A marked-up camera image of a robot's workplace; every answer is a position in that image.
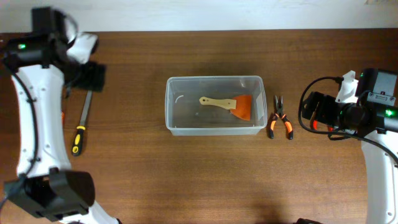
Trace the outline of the file with yellow-black handle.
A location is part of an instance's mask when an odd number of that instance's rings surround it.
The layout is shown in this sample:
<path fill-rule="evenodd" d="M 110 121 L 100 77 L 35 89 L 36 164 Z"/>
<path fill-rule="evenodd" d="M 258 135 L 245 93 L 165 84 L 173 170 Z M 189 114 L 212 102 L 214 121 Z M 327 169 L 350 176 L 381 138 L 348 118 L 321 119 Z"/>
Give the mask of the file with yellow-black handle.
<path fill-rule="evenodd" d="M 72 144 L 73 156 L 79 156 L 83 150 L 84 133 L 86 130 L 86 119 L 88 117 L 88 112 L 90 110 L 92 95 L 93 92 L 91 90 L 89 90 L 86 94 L 85 104 L 83 105 L 83 109 L 81 112 L 80 123 L 76 127 L 76 135 Z"/>

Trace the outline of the orange scraper wooden handle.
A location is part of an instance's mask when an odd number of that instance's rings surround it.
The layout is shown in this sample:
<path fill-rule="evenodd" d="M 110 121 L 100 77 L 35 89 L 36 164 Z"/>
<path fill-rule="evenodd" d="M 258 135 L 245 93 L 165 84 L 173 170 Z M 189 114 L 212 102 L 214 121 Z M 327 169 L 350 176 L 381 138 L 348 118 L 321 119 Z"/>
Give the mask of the orange scraper wooden handle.
<path fill-rule="evenodd" d="M 232 99 L 212 99 L 203 96 L 199 102 L 203 106 L 217 106 L 229 110 L 232 115 L 244 121 L 251 120 L 251 95 L 239 95 Z"/>

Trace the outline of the orange socket bit holder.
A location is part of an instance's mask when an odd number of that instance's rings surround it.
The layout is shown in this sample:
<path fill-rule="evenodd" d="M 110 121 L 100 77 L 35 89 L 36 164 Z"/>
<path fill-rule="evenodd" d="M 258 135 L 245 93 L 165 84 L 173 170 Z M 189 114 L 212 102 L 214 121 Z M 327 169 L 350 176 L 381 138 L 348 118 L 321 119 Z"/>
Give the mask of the orange socket bit holder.
<path fill-rule="evenodd" d="M 62 125 L 65 125 L 65 112 L 62 111 Z"/>

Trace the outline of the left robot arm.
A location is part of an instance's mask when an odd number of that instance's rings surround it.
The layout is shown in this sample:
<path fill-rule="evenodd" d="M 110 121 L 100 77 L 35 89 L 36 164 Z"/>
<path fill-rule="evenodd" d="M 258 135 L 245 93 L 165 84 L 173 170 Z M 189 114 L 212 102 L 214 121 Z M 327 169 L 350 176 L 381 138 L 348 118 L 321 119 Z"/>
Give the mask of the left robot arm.
<path fill-rule="evenodd" d="M 4 200 L 51 222 L 117 223 L 96 201 L 92 176 L 69 161 L 82 152 L 85 124 L 71 150 L 63 135 L 62 100 L 70 90 L 104 87 L 106 67 L 90 60 L 98 38 L 53 7 L 35 7 L 31 16 L 32 31 L 9 40 L 2 59 L 16 89 L 21 140 L 17 179 L 4 184 Z"/>

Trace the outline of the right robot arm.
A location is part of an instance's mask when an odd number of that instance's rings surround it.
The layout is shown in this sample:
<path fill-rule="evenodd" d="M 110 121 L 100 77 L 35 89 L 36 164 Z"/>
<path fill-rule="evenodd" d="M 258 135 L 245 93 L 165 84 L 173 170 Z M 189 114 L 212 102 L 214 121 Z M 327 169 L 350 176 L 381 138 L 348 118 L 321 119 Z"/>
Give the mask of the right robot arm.
<path fill-rule="evenodd" d="M 397 74 L 366 68 L 332 77 L 337 96 L 306 87 L 300 97 L 298 121 L 308 132 L 331 141 L 356 139 L 364 155 L 367 223 L 397 223 Z"/>

